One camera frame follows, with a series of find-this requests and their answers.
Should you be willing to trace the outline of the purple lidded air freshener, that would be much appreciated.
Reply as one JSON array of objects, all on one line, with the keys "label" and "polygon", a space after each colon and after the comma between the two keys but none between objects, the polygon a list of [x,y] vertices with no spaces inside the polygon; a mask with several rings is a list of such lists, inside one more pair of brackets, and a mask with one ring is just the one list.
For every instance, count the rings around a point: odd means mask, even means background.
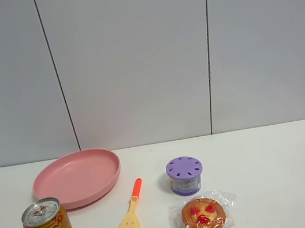
[{"label": "purple lidded air freshener", "polygon": [[190,196],[200,191],[202,171],[201,161],[190,156],[174,158],[166,165],[170,188],[179,196]]}]

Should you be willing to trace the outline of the pink round plate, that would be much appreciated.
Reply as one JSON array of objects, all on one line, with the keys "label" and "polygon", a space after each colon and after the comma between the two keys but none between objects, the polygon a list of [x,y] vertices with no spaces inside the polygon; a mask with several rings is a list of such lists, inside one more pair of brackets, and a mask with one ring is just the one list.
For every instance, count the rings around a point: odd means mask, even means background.
[{"label": "pink round plate", "polygon": [[75,152],[55,160],[35,178],[37,199],[56,198],[66,210],[96,202],[115,186],[121,170],[117,154],[105,149]]}]

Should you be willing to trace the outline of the wrapped fruit tart pastry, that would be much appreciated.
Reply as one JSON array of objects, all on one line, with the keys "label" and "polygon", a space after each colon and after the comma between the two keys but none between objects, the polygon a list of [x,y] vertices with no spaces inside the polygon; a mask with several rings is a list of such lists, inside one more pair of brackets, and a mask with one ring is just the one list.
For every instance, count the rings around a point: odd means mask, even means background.
[{"label": "wrapped fruit tart pastry", "polygon": [[169,208],[171,228],[233,228],[236,195],[211,190]]}]

